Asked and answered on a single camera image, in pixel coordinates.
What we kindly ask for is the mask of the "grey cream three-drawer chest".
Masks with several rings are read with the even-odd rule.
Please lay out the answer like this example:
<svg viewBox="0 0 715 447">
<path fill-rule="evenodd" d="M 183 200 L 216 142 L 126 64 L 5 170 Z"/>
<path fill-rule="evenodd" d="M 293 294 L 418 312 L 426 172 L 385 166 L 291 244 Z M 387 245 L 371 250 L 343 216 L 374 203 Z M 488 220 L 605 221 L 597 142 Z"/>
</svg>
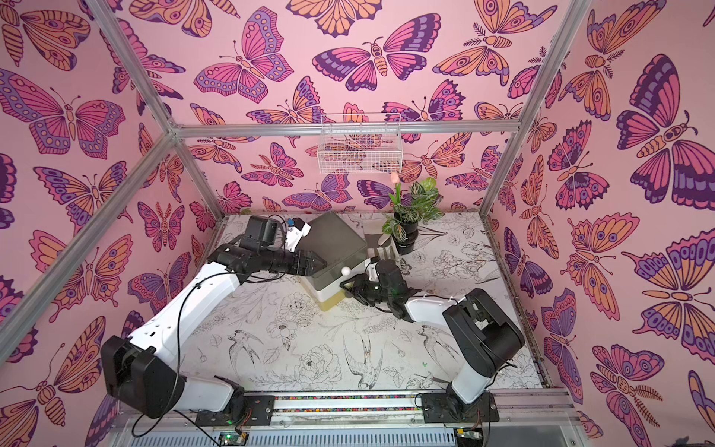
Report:
<svg viewBox="0 0 715 447">
<path fill-rule="evenodd" d="M 299 281 L 318 308 L 328 311 L 346 298 L 340 284 L 365 268 L 367 243 L 334 212 L 321 214 L 308 224 L 309 233 L 297 248 L 314 251 L 327 266 L 312 276 L 299 277 Z"/>
</svg>

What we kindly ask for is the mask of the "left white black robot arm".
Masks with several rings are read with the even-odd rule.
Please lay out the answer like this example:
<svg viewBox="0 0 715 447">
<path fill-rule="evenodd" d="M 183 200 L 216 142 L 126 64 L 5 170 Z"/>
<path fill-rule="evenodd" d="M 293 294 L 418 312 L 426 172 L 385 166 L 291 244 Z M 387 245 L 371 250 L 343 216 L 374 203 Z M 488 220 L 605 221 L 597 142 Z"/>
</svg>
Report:
<svg viewBox="0 0 715 447">
<path fill-rule="evenodd" d="M 298 247 L 311 225 L 253 216 L 243 234 L 218 246 L 195 278 L 149 322 L 101 349 L 107 394 L 150 419 L 171 412 L 211 413 L 236 423 L 247 413 L 245 390 L 226 378 L 182 374 L 182 345 L 213 309 L 257 273 L 310 277 L 327 266 Z"/>
</svg>

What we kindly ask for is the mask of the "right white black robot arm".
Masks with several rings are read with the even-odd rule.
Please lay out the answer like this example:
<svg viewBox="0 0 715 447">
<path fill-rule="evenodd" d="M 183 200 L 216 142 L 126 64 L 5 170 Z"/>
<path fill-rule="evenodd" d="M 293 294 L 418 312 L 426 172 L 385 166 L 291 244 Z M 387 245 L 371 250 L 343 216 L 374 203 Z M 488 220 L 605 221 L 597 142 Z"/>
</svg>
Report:
<svg viewBox="0 0 715 447">
<path fill-rule="evenodd" d="M 465 363 L 447 394 L 463 406 L 475 403 L 525 345 L 519 326 L 485 290 L 457 298 L 429 294 L 408 285 L 391 259 L 368 264 L 340 287 L 361 305 L 383 305 L 398 320 L 452 335 Z"/>
</svg>

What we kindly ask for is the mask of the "potted green plant pink tulip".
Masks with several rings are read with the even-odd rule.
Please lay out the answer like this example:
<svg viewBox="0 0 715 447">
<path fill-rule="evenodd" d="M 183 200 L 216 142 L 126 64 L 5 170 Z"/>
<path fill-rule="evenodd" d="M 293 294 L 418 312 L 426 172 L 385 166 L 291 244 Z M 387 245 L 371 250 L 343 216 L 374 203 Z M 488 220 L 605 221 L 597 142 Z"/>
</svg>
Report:
<svg viewBox="0 0 715 447">
<path fill-rule="evenodd" d="M 444 216 L 444 211 L 439 208 L 442 195 L 437 181 L 429 177 L 411 184 L 410 202 L 407 203 L 402 194 L 400 175 L 393 171 L 390 180 L 395 186 L 395 192 L 389 195 L 394 210 L 393 215 L 387 217 L 382 231 L 392 238 L 398 254 L 409 254 L 414 250 L 419 234 L 418 225 Z"/>
</svg>

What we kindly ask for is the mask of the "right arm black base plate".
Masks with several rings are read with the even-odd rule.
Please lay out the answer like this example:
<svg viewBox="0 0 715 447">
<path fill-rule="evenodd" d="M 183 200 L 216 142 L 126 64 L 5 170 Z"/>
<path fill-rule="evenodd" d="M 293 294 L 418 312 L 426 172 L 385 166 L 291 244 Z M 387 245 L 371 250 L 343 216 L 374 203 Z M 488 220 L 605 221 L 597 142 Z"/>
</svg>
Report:
<svg viewBox="0 0 715 447">
<path fill-rule="evenodd" d="M 500 415 L 495 397 L 484 392 L 472 403 L 463 403 L 451 393 L 420 393 L 417 407 L 422 411 L 426 423 L 469 424 L 496 423 Z"/>
</svg>

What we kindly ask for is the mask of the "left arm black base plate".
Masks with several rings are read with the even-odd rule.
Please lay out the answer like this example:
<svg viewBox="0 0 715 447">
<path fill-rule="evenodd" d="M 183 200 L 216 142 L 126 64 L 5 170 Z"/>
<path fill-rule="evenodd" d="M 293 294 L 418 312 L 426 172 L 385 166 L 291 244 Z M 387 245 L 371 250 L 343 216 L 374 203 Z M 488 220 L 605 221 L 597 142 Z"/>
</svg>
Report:
<svg viewBox="0 0 715 447">
<path fill-rule="evenodd" d="M 273 395 L 242 395 L 230 400 L 221 412 L 202 410 L 196 414 L 200 427 L 265 427 L 271 424 L 276 397 Z"/>
</svg>

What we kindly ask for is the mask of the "aluminium front rail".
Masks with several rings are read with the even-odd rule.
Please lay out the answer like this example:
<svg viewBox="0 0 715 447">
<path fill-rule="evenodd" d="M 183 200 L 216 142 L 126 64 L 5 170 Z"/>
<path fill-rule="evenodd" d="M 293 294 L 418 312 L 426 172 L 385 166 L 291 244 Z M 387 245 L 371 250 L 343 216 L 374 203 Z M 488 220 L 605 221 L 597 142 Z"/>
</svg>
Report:
<svg viewBox="0 0 715 447">
<path fill-rule="evenodd" d="M 463 413 L 440 390 L 253 392 L 246 400 L 246 414 L 239 419 L 184 410 L 166 416 L 159 427 L 208 432 L 344 425 L 494 428 L 499 424 L 570 426 L 579 421 L 572 399 L 557 389 L 488 391 Z"/>
</svg>

